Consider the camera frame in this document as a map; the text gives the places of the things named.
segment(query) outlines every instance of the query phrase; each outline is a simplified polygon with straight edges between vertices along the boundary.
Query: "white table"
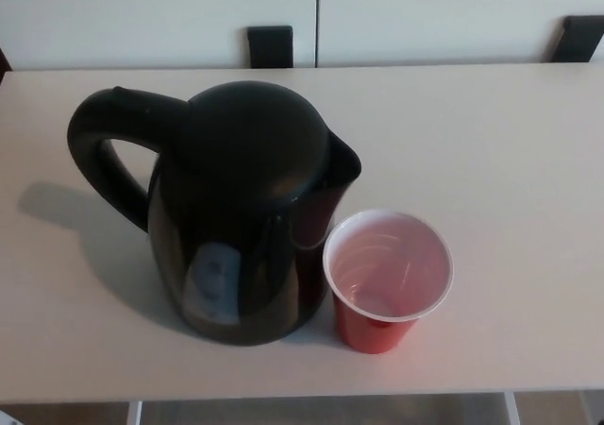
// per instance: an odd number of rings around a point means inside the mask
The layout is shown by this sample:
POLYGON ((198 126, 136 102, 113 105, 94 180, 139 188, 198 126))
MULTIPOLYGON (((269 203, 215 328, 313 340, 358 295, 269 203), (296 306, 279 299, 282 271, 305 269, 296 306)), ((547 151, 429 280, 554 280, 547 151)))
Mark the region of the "white table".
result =
MULTIPOLYGON (((8 73, 0 87, 0 401, 170 400, 604 387, 604 65, 8 73), (66 146, 114 85, 188 98, 238 79, 309 99, 361 156, 339 217, 392 207, 449 243, 437 312, 382 356, 348 350, 331 305, 254 348, 170 308, 146 235, 66 146)), ((120 144, 148 177, 153 156, 120 144)))

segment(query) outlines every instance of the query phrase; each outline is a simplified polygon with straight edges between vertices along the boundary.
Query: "red plastic cup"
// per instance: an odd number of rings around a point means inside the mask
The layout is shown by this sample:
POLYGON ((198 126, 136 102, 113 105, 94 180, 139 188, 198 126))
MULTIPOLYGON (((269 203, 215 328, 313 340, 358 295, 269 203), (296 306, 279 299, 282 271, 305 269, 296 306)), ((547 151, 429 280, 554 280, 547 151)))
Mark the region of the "red plastic cup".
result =
POLYGON ((416 217, 390 210, 359 212, 327 238, 323 252, 336 323, 351 348, 394 348, 418 318, 432 312, 453 281, 449 250, 416 217))

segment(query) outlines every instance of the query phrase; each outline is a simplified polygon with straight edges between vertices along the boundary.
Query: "electric kettle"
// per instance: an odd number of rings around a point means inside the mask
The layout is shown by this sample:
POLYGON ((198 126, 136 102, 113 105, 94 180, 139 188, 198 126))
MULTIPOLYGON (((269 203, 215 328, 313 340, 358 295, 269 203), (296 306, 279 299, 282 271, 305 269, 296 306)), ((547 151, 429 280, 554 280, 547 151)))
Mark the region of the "electric kettle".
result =
POLYGON ((92 187, 148 232, 168 296, 202 335, 262 344, 316 312, 331 217, 361 162, 305 98, 258 81, 189 101, 117 87, 79 105, 67 142, 92 187), (111 139, 159 154, 148 192, 111 139))

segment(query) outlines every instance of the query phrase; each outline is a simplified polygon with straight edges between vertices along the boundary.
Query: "kettle spout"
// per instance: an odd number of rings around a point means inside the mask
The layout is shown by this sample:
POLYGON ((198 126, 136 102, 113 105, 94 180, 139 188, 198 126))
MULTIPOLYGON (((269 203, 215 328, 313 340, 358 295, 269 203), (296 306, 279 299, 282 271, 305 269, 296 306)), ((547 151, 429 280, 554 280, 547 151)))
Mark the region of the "kettle spout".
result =
POLYGON ((329 163, 321 181, 324 189, 344 188, 361 174, 361 160, 354 150, 329 132, 329 163))

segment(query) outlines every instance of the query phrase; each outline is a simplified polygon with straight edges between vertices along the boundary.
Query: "white cabinet door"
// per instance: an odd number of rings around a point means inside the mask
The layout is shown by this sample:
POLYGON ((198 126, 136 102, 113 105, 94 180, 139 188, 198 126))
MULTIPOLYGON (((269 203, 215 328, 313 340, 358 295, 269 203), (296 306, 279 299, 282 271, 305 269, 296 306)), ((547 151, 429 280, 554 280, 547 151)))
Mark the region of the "white cabinet door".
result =
POLYGON ((13 69, 241 67, 247 26, 294 27, 314 63, 316 0, 0 0, 13 69))
POLYGON ((604 0, 320 0, 319 65, 538 61, 570 14, 604 0))

